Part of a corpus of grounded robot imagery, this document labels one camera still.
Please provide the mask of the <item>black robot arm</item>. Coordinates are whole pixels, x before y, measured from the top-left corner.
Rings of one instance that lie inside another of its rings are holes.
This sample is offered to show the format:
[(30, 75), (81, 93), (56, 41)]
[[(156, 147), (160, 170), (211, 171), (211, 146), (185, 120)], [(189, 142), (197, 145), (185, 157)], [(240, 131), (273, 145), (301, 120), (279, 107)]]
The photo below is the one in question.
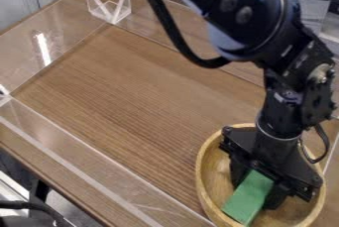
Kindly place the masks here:
[(332, 100), (333, 54), (300, 19), (297, 0), (185, 0), (207, 22), (220, 56), (197, 59), (205, 67), (248, 61), (263, 70), (264, 101), (251, 128), (227, 126), (220, 148), (229, 154), (231, 177), (239, 186), (251, 171), (261, 173), (272, 188), (265, 209), (288, 196), (308, 201), (323, 178), (301, 146), (308, 129), (336, 109)]

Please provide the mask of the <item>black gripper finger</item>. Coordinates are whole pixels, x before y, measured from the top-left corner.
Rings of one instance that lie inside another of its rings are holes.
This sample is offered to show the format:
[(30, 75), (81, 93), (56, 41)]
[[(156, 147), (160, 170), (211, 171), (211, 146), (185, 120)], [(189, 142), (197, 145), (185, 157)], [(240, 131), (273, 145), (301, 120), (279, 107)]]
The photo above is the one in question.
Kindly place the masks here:
[(249, 170), (253, 168), (253, 158), (231, 154), (229, 156), (231, 168), (231, 181), (233, 187), (237, 187), (248, 175)]
[(272, 186), (271, 191), (264, 199), (263, 209), (275, 210), (284, 199), (293, 195), (293, 190), (287, 182), (279, 182)]

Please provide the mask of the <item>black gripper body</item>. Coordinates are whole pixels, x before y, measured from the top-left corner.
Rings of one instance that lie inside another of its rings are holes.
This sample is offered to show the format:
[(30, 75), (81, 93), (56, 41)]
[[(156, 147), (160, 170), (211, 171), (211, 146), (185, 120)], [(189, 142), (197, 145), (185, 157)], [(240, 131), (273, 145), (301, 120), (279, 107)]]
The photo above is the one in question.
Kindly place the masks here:
[(253, 158), (253, 168), (273, 184), (287, 182), (293, 195), (309, 202), (323, 185), (323, 178), (297, 148), (297, 138), (271, 138), (253, 124), (225, 126), (219, 148)]

